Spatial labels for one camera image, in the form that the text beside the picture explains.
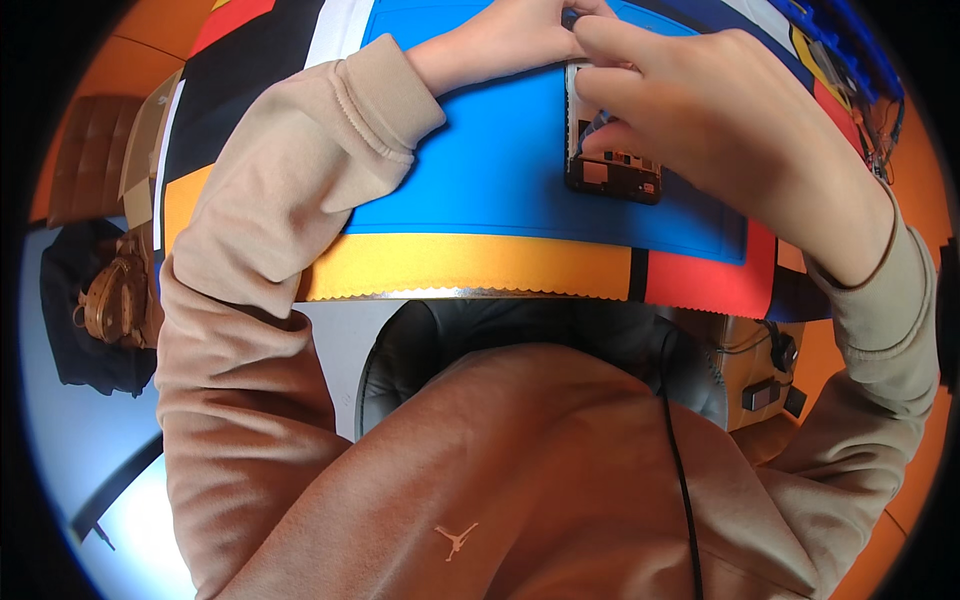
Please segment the beige sweatshirt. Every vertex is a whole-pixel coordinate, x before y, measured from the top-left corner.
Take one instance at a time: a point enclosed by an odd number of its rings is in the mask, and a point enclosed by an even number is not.
[[[335,434],[291,309],[300,271],[443,121],[388,36],[274,85],[163,263],[157,416],[198,598],[691,598],[662,406],[611,365],[478,352],[357,444]],[[866,283],[814,276],[848,369],[779,458],[754,469],[671,406],[709,600],[829,596],[924,431],[937,366],[918,233],[897,211]]]

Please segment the sweatshirt sleeve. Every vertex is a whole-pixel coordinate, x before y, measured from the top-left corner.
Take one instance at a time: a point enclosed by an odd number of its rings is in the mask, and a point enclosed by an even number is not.
[[[936,274],[920,234],[895,208],[894,230],[873,275],[839,289],[809,257],[830,296],[847,368],[824,387],[794,440],[757,471],[828,597],[863,550],[903,483],[937,390]]]
[[[211,598],[349,442],[300,272],[350,210],[393,191],[444,113],[396,42],[267,89],[218,157],[160,271],[157,418],[180,552]]]

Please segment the person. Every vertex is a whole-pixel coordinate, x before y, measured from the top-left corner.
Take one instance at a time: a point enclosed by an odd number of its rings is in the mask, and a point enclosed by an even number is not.
[[[436,97],[582,57],[597,66],[578,94],[619,118],[585,150],[648,156],[801,248],[847,368],[761,468],[639,379],[551,344],[473,352],[356,444],[338,437],[292,310],[300,272],[401,183],[444,122]],[[808,91],[744,32],[658,36],[601,0],[495,0],[406,52],[382,36],[275,84],[160,282],[157,416],[201,599],[826,598],[936,390],[931,259]]]

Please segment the blue silicone mat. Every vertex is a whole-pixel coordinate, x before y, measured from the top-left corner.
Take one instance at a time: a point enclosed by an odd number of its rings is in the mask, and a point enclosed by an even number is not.
[[[488,3],[377,0],[364,44],[392,34],[402,49],[447,32]],[[697,35],[613,0],[618,16],[668,36]],[[648,206],[564,185],[564,68],[553,65],[443,96],[447,123],[417,149],[389,196],[358,206],[346,233],[485,233],[548,237],[675,252],[743,264],[746,219],[664,169]]]

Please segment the smartphone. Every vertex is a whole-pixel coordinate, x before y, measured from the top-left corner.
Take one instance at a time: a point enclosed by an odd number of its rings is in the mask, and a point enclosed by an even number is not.
[[[642,204],[660,201],[660,165],[627,151],[578,154],[580,136],[600,111],[577,96],[573,79],[577,71],[591,68],[585,60],[566,64],[566,168],[564,183],[577,192],[619,198]]]

